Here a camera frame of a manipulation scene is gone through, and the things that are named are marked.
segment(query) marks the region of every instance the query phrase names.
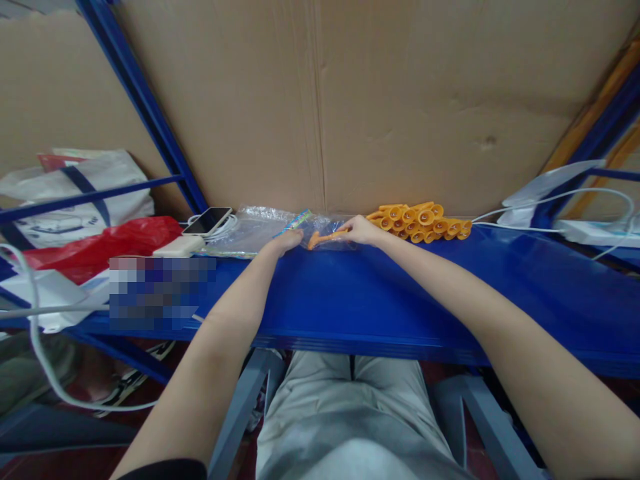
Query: white plastic bag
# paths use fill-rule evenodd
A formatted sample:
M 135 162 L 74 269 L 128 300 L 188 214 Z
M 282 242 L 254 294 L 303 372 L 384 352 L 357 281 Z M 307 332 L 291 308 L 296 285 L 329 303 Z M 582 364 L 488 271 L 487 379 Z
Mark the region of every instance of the white plastic bag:
M 556 187 L 559 187 L 564 182 L 571 180 L 576 175 L 580 175 L 592 168 L 603 167 L 605 164 L 606 160 L 587 160 L 570 163 L 564 167 L 548 171 L 531 180 L 510 197 L 505 198 L 502 201 L 502 204 L 505 207 L 517 207 L 518 205 L 526 205 L 528 203 L 542 200 Z M 528 207 L 507 210 L 500 216 L 500 218 L 498 218 L 498 223 L 509 227 L 530 227 L 536 208 L 537 205 L 531 205 Z
M 126 151 L 114 150 L 75 167 L 50 173 L 43 173 L 39 167 L 11 172 L 0 180 L 0 194 L 25 201 L 22 205 L 30 205 L 146 180 Z M 61 247 L 98 235 L 106 227 L 151 215 L 153 200 L 149 189 L 144 189 L 25 217 L 15 225 L 36 248 Z

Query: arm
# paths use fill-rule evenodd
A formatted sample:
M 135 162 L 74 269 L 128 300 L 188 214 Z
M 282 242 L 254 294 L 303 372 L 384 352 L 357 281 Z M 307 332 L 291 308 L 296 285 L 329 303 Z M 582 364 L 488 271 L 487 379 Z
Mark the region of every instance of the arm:
M 362 217 L 347 228 L 342 239 L 380 248 L 470 330 L 556 478 L 640 478 L 640 419 L 530 316 Z
M 301 231 L 269 242 L 213 306 L 112 479 L 168 459 L 208 466 L 242 363 L 265 310 L 276 262 Z

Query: smartphone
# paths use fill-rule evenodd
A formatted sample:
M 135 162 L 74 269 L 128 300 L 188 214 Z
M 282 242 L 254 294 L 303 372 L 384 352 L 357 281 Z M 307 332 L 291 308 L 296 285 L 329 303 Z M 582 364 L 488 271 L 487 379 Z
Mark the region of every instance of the smartphone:
M 200 215 L 198 220 L 190 224 L 182 232 L 183 235 L 197 235 L 198 237 L 206 237 L 212 234 L 216 228 L 222 225 L 232 210 L 230 207 L 211 207 Z

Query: pixelated blur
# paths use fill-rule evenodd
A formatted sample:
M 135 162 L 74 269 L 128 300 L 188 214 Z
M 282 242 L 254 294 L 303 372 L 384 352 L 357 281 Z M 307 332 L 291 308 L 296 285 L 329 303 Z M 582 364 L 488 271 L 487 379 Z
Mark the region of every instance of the pixelated blur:
M 181 329 L 215 283 L 214 258 L 113 258 L 110 328 Z

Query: white tote bag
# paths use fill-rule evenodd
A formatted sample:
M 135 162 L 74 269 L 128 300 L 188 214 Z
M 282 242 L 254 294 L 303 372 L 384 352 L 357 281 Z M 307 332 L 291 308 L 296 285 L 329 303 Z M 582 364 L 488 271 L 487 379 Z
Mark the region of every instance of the white tote bag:
M 44 173 L 39 167 L 11 172 L 0 180 L 0 194 L 30 205 L 146 180 L 125 150 L 114 150 L 50 173 Z M 144 189 L 25 217 L 14 224 L 35 248 L 46 248 L 61 247 L 98 235 L 106 227 L 151 215 L 153 200 L 149 189 Z

